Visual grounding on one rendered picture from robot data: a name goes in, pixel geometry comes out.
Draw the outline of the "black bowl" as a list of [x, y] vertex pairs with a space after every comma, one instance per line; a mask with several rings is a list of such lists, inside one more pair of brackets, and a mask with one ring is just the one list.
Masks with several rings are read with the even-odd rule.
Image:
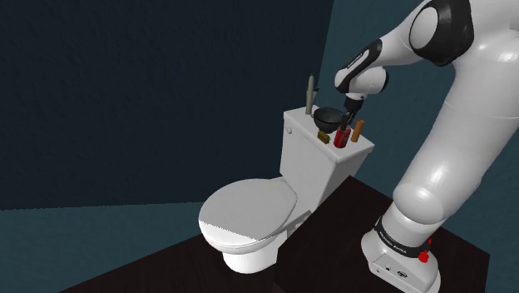
[[313, 113], [315, 126], [326, 134], [333, 133], [341, 124], [343, 113], [332, 107], [320, 107]]

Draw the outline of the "dark robot stand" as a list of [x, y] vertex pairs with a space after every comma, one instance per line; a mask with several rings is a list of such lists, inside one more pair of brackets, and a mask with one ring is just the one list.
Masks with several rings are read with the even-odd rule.
[[[279, 248], [274, 282], [284, 293], [403, 293], [368, 268], [361, 238], [391, 199], [348, 177]], [[438, 293], [486, 293], [490, 256], [439, 228], [432, 253], [441, 276]]]

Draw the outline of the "white toilet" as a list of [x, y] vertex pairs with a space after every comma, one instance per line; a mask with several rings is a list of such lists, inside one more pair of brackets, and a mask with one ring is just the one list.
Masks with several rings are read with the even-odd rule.
[[236, 181], [214, 192], [199, 213], [203, 237], [235, 272], [272, 266], [279, 247], [355, 175], [373, 148], [365, 137], [343, 148], [325, 144], [304, 108], [284, 112], [280, 175]]

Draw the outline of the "red bottle with black cap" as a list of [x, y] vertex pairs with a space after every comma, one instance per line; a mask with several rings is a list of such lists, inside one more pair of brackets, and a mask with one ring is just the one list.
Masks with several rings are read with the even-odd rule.
[[348, 142], [348, 138], [351, 132], [351, 127], [349, 125], [351, 114], [346, 112], [343, 114], [340, 125], [336, 131], [334, 138], [334, 146], [336, 148], [344, 148]]

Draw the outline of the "orange cylinder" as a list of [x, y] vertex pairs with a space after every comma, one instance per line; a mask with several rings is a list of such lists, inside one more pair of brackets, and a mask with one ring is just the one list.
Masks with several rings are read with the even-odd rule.
[[364, 125], [364, 120], [361, 120], [361, 119], [358, 119], [357, 122], [355, 123], [355, 126], [354, 126], [354, 129], [353, 129], [353, 133], [350, 137], [350, 141], [351, 142], [357, 142], [360, 135], [361, 135], [361, 131], [363, 129], [363, 125]]

